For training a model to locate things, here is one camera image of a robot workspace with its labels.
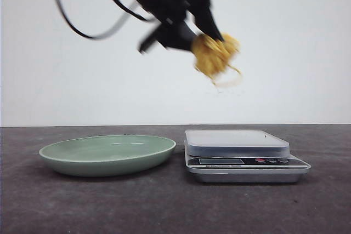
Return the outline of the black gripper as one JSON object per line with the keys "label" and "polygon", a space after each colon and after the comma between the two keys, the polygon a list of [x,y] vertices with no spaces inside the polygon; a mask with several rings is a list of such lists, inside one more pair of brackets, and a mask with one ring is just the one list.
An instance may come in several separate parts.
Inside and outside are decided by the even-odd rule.
{"label": "black gripper", "polygon": [[[124,11],[139,20],[143,17],[124,7],[119,0],[114,0]],[[211,0],[136,0],[141,7],[151,13],[159,22],[140,43],[139,52],[146,52],[151,45],[159,42],[165,48],[191,51],[196,34],[185,23],[190,12],[195,18],[195,25],[204,34],[214,40],[223,41],[223,37],[211,12]]]}

